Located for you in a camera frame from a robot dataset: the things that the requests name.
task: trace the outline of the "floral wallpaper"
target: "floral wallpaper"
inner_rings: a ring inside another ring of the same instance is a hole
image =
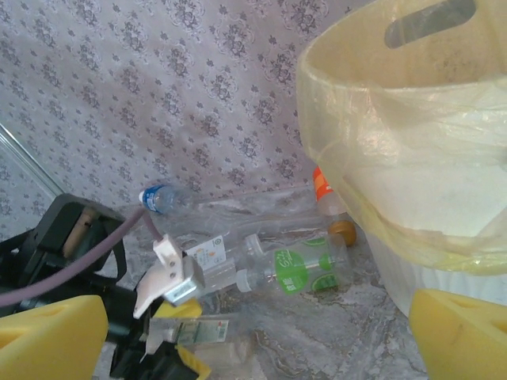
[[[37,225],[52,199],[0,150],[0,241]]]
[[[0,122],[112,207],[162,179],[204,199],[305,184],[297,56],[366,2],[0,0]]]

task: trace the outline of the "yellow plastic bag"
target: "yellow plastic bag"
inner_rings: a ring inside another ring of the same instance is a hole
[[[507,1],[380,0],[299,57],[308,156],[398,255],[507,273]]]

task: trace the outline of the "green label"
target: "green label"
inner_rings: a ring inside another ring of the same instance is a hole
[[[328,287],[337,287],[338,282],[336,277],[332,273],[328,273],[327,275],[321,275],[318,277],[312,284],[311,290],[313,291],[321,291],[322,289],[327,289]]]
[[[306,240],[303,242],[304,245],[308,245],[309,247],[318,247],[320,245],[324,245],[325,243],[325,237],[318,237],[316,239]]]
[[[276,279],[282,290],[288,294],[300,292],[308,282],[308,270],[303,258],[294,251],[275,251]]]

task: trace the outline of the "purple cable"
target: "purple cable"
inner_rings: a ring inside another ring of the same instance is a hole
[[[150,214],[145,213],[143,215],[144,224],[146,224],[146,227],[151,232],[151,235],[156,241],[162,241],[164,237],[158,232],[157,227],[155,227],[155,224],[153,224],[153,220],[150,217]]]
[[[16,289],[15,291],[9,291],[7,293],[0,294],[0,307],[14,305],[17,304],[24,299],[30,299],[46,293],[56,287],[59,287],[61,284],[65,283],[69,279],[75,277],[85,269],[87,269],[91,264],[100,259],[106,252],[109,252],[112,247],[121,240],[123,236],[127,234],[127,232],[141,219],[146,212],[143,208],[139,208],[132,214],[130,218],[125,220],[116,228],[106,239],[101,241],[95,247],[93,247],[87,254],[83,257],[77,259],[74,263],[65,267],[64,269],[56,272],[54,275],[50,275],[48,278],[39,281],[38,283],[34,283],[27,287],[22,287],[21,289]],[[145,222],[150,218],[147,215],[145,218]]]

